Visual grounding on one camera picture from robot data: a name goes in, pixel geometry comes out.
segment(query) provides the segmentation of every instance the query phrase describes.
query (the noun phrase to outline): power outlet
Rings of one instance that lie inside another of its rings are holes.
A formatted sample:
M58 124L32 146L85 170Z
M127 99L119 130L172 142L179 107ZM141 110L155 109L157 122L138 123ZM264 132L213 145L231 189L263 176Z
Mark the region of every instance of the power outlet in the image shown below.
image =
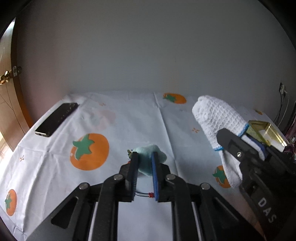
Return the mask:
M286 89L286 86L281 82L279 84L279 91L280 91L281 95L283 95L285 93L285 89Z

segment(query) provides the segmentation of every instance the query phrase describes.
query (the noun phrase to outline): door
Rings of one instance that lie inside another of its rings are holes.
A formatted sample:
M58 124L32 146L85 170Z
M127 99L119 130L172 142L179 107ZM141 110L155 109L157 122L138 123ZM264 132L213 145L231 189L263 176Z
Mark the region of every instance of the door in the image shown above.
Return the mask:
M0 39L0 132L13 151L33 125L21 92L15 19Z

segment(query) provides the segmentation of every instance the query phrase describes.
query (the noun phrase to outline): gold tray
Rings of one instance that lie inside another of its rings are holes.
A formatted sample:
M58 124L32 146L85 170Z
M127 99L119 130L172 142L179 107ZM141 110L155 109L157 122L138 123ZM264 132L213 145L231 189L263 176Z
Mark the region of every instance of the gold tray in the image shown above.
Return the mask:
M278 150L283 150L284 147L288 145L288 143L286 143L278 131L269 122L250 120L249 125L250 127L248 128L247 133L256 140L263 142L268 146L273 145Z

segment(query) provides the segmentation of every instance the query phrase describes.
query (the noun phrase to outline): door handle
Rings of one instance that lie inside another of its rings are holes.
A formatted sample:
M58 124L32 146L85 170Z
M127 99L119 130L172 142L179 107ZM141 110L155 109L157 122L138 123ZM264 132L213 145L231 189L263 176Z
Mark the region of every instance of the door handle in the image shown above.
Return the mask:
M0 76L0 85L8 83L10 81L10 79L20 75L21 72L22 72L21 66L18 66L18 67L13 66L11 71L7 70L7 71L5 71L4 75Z

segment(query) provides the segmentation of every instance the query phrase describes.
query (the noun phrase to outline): smartphone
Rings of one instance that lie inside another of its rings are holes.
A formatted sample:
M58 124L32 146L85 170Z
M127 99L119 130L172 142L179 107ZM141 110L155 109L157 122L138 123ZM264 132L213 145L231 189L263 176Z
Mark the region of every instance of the smartphone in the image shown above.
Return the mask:
M61 104L46 120L35 130L35 134L50 137L61 123L78 107L77 103Z

